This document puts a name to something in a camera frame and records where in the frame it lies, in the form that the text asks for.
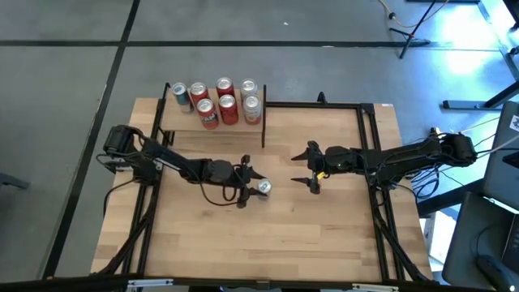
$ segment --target concrete floor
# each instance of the concrete floor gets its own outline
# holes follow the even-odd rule
[[[0,0],[0,41],[118,41],[131,3]],[[428,5],[388,4],[408,24]],[[491,16],[508,17],[499,0],[485,5]],[[401,41],[388,33],[391,25],[376,0],[155,0],[140,3],[130,40]],[[273,101],[313,101],[324,91],[330,101],[392,103],[404,143],[430,127],[460,131],[496,115],[443,111],[442,100],[486,100],[514,81],[493,30],[477,6],[449,4],[418,34],[452,49],[411,49],[404,60],[384,48],[127,48],[95,153],[111,126],[128,121],[136,97],[159,97],[166,81],[211,84],[223,75],[267,84]],[[27,191],[1,189],[0,266],[7,268],[0,281],[38,277],[115,50],[0,46],[0,171],[32,183]],[[471,135],[480,141],[492,133],[488,125]],[[468,183],[484,166],[471,166],[473,178],[450,174]],[[88,274],[112,179],[90,165],[59,276]],[[444,180],[438,193],[456,186]]]

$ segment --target soda can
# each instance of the soda can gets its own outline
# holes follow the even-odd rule
[[[205,86],[205,84],[201,82],[197,82],[193,85],[191,85],[191,99],[193,100],[193,104],[198,105],[198,102],[200,100],[203,100],[204,98],[209,98],[209,92],[208,88]]]
[[[261,122],[261,101],[257,96],[248,96],[243,102],[243,112],[245,113],[245,122],[249,125],[255,125]]]
[[[223,97],[226,94],[229,94],[234,97],[234,85],[233,81],[227,77],[221,77],[217,81],[217,93],[218,97]]]
[[[242,96],[242,103],[245,97],[250,95],[256,95],[258,93],[258,84],[253,79],[244,79],[242,81],[242,87],[240,89],[240,95]]]
[[[208,98],[201,99],[196,105],[202,125],[208,130],[218,127],[217,108]]]
[[[272,190],[272,184],[267,178],[263,178],[258,182],[258,191],[261,191],[265,195],[258,195],[258,198],[262,200],[268,200],[270,197],[270,191]]]
[[[236,99],[230,94],[220,97],[221,121],[225,125],[233,125],[238,121],[238,105]]]
[[[171,88],[173,95],[177,99],[177,103],[180,106],[180,111],[183,113],[190,113],[193,111],[193,104],[187,93],[187,87],[183,83],[174,84]]]

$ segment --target wooden table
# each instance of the wooden table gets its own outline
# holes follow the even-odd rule
[[[156,104],[157,99],[137,99],[130,125],[149,135]],[[382,148],[401,145],[392,105],[375,105],[375,113]],[[381,281],[364,177],[332,176],[321,181],[320,195],[312,195],[303,184],[290,181],[310,175],[303,161],[290,160],[305,149],[308,140],[316,140],[323,151],[333,145],[361,148],[355,111],[268,108],[267,116],[263,149],[257,135],[247,133],[175,133],[173,149],[189,158],[238,163],[243,154],[250,154],[251,164],[270,178],[273,189],[269,200],[252,197],[244,209],[216,207],[205,201],[198,185],[186,183],[175,171],[166,170],[145,274]],[[117,174],[114,185],[130,178],[131,172]],[[138,184],[131,184],[112,193],[92,271],[103,268],[127,239],[138,189]],[[220,187],[205,189],[212,200],[223,201]],[[422,273],[432,278],[414,197],[401,189],[391,191],[391,196],[400,243]],[[135,271],[139,250],[135,249],[131,271]],[[386,252],[390,275],[395,278],[387,243]]]

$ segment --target wooden plank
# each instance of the wooden plank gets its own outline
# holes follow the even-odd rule
[[[260,122],[256,125],[249,125],[245,122],[245,115],[243,113],[242,107],[242,98],[239,89],[234,90],[236,97],[236,103],[238,104],[238,116],[239,120],[234,125],[225,125],[221,121],[221,112],[218,107],[218,94],[217,90],[214,88],[209,89],[209,96],[211,97],[212,102],[217,107],[218,118],[220,119],[220,124],[216,129],[207,130],[202,125],[200,121],[200,117],[196,109],[189,113],[184,114],[180,107],[178,106],[175,97],[168,91],[168,97],[164,108],[164,117],[162,118],[162,128],[166,131],[211,131],[211,132],[240,132],[240,133],[256,133],[261,134],[263,130],[263,124]],[[259,90],[257,94],[258,98],[263,102],[263,90]]]
[[[375,105],[375,112],[382,147],[398,146],[401,141],[393,108]],[[143,126],[147,126],[150,121],[143,118],[142,112],[139,115]],[[364,178],[355,174],[333,176],[322,181],[321,195],[312,195],[306,186],[290,181],[310,174],[304,162],[290,160],[305,149],[308,140],[317,141],[323,151],[333,145],[360,147],[356,113],[347,109],[269,108],[267,115],[263,149],[254,133],[176,132],[173,149],[186,157],[238,162],[242,154],[251,154],[251,164],[271,179],[273,189],[269,200],[253,197],[245,209],[216,207],[205,201],[198,185],[186,183],[173,170],[166,170],[146,274],[380,281]],[[204,189],[211,200],[223,201],[221,188]],[[110,254],[116,252],[115,247],[126,239],[133,213],[131,193],[135,197],[136,190],[123,188],[112,194],[92,271],[106,264]],[[420,270],[431,277],[414,197],[400,189],[392,191],[391,196],[401,245]],[[386,251],[394,275],[387,244]]]

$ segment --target blue can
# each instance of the blue can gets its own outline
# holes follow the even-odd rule
[[[183,83],[174,84],[171,88],[171,92],[177,99],[178,106],[180,107],[180,111],[183,113],[190,113],[193,111],[193,103],[191,102],[191,98],[189,97],[189,93],[187,93],[187,87]]]

